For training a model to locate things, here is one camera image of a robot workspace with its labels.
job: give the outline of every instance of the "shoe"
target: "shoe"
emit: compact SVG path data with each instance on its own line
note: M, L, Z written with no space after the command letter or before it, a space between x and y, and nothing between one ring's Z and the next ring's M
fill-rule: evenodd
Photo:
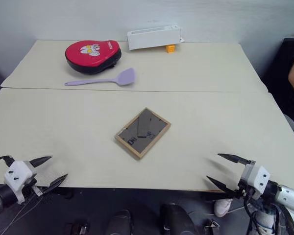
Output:
M128 210L114 214L110 219L105 235L132 235L133 220Z
M257 211L255 215L257 221L258 230L262 235L273 235L274 232L274 215L266 214L262 211ZM259 235L257 232L256 226L252 223L252 228L249 231L248 235Z
M221 199L217 200L214 205L215 215L217 217L223 217L229 211L233 199Z

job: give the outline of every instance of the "beige tabletop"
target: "beige tabletop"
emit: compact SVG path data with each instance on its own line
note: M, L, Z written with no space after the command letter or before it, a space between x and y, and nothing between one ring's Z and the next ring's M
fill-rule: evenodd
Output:
M122 57L113 69L96 75L74 71L64 52L72 41L37 41L12 74L6 88L83 89L162 92L267 92L239 44L181 43L172 54L164 47L129 51L119 42ZM115 78L134 68L136 82L119 87L114 83L66 87L64 83L90 78Z
M172 126L137 160L114 135L145 107ZM68 173L66 187L215 189L209 175L234 188L244 166L218 153L255 160L294 188L294 133L269 93L0 91L0 156L51 154L40 185ZM0 183L6 170L0 163Z

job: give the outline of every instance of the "silicone spatula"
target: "silicone spatula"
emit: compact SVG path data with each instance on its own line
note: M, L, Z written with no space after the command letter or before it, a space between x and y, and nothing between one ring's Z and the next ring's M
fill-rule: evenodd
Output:
M96 82L115 82L119 86L126 86L133 82L135 82L135 71L133 68L129 68L121 72L116 78L114 79L91 79L91 80L83 80L83 81L73 81L73 82L66 82L64 85L66 86L78 86Z

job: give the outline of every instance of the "white wall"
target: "white wall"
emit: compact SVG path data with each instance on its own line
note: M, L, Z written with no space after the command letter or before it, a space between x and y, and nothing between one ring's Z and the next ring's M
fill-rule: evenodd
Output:
M0 72L36 39L125 41L139 28L178 24L188 42L239 42L262 74L294 35L294 0L0 0Z

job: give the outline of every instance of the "floor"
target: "floor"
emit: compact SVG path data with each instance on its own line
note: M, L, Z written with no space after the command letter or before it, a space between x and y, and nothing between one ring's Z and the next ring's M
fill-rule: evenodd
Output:
M133 214L134 235L157 235L160 234L159 209L163 203L182 206L189 213L199 234L204 234L203 225L207 219L214 219L220 224L221 235L246 234L249 218L244 209L217 218L210 215L213 213L213 202L207 201L206 196L196 191L72 188L65 196L46 195L37 207L15 222L5 235L64 235L65 225L77 219L88 221L90 228L87 234L103 235L109 218L125 208ZM35 197L20 216L38 201ZM230 210L242 206L241 200L234 200ZM20 208L19 205L13 205L0 214L0 231Z

